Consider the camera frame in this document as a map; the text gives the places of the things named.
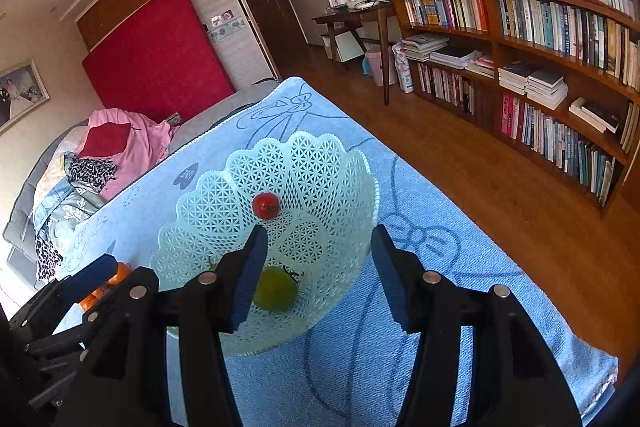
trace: framed picture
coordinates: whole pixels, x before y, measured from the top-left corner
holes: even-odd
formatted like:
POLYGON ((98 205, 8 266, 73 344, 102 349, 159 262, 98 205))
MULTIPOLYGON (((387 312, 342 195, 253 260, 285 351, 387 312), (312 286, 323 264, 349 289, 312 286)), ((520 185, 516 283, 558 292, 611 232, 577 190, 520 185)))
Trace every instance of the framed picture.
POLYGON ((32 60, 0 71, 0 134, 49 100, 32 60))

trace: light blue tablecloth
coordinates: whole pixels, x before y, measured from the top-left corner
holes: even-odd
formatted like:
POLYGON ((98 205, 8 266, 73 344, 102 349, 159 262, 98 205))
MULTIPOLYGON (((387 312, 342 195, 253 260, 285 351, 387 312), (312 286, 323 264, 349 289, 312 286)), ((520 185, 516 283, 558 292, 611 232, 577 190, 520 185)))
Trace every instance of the light blue tablecloth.
MULTIPOLYGON (((148 265, 160 228, 175 220, 178 197, 193 189, 203 172, 223 169, 230 153, 263 137, 287 140, 299 129, 316 136, 333 133, 347 149, 364 152, 380 184, 379 222, 425 268, 482 291, 495 283, 508 285, 551 347, 580 412, 594 406, 617 372, 617 359, 577 338, 542 290, 455 204, 301 78, 285 81, 111 200, 78 228, 61 275, 104 252, 133 266, 148 265)), ((74 308, 64 327, 79 322, 74 308)), ((468 402, 470 334, 470 328, 463 330, 454 425, 465 418, 468 402)), ((389 426, 398 416, 417 343, 417 335, 393 322, 369 257, 350 292, 313 330, 261 355, 226 357, 226 364, 248 427, 389 426)), ((178 345, 172 338, 168 360, 172 413, 184 424, 178 345)))

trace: doorway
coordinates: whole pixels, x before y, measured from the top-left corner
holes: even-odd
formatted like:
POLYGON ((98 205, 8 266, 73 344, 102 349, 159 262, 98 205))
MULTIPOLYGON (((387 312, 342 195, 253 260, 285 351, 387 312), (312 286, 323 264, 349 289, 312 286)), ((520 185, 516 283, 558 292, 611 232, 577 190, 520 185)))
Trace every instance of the doorway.
POLYGON ((246 2, 278 69, 306 53, 306 39, 289 0, 246 2))

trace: green tomato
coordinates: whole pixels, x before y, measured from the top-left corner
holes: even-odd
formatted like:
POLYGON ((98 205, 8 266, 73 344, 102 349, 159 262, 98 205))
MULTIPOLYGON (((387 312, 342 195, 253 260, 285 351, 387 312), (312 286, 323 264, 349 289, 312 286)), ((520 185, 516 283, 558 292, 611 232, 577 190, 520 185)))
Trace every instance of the green tomato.
POLYGON ((298 283, 279 266, 267 266, 255 288, 254 304, 268 312, 283 312, 293 306, 298 283))

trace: red mattress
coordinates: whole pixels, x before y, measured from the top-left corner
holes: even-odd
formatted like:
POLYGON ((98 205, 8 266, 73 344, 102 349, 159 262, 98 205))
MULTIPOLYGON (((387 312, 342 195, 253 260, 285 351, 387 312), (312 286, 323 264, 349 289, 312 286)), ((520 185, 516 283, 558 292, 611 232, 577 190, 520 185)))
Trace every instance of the red mattress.
POLYGON ((82 62, 105 107, 187 121, 233 94, 191 0, 151 0, 82 62))

